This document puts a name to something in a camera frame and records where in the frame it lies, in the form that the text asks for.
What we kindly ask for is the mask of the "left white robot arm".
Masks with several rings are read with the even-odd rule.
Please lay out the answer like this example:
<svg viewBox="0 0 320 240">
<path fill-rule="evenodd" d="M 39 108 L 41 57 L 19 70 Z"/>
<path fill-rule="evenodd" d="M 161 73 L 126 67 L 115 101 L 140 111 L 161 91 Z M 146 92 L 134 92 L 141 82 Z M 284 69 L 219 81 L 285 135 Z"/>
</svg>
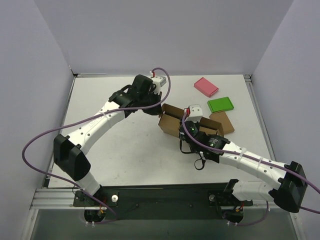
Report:
<svg viewBox="0 0 320 240">
<path fill-rule="evenodd" d="M 91 164 L 86 155 L 90 148 L 115 124 L 143 107 L 151 116 L 162 112 L 161 88 L 167 80 L 163 76 L 149 78 L 137 75 L 132 84 L 114 92 L 96 113 L 97 118 L 67 136 L 59 134 L 53 141 L 53 160 L 59 168 L 83 190 L 84 199 L 92 206 L 101 203 L 101 185 L 91 174 Z"/>
</svg>

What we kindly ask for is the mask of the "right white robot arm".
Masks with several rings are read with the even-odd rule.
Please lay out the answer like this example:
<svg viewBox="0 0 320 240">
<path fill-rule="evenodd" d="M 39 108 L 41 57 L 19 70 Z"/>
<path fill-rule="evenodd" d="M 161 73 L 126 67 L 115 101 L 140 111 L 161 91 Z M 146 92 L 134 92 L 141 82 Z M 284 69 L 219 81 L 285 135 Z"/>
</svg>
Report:
<svg viewBox="0 0 320 240">
<path fill-rule="evenodd" d="M 297 213 L 307 190 L 306 175 L 301 164 L 272 161 L 256 155 L 217 134 L 207 134 L 192 121 L 182 121 L 180 142 L 188 144 L 190 153 L 200 156 L 201 163 L 213 161 L 242 170 L 257 181 L 238 181 L 232 195 L 238 201 L 273 201 L 281 209 Z"/>
</svg>

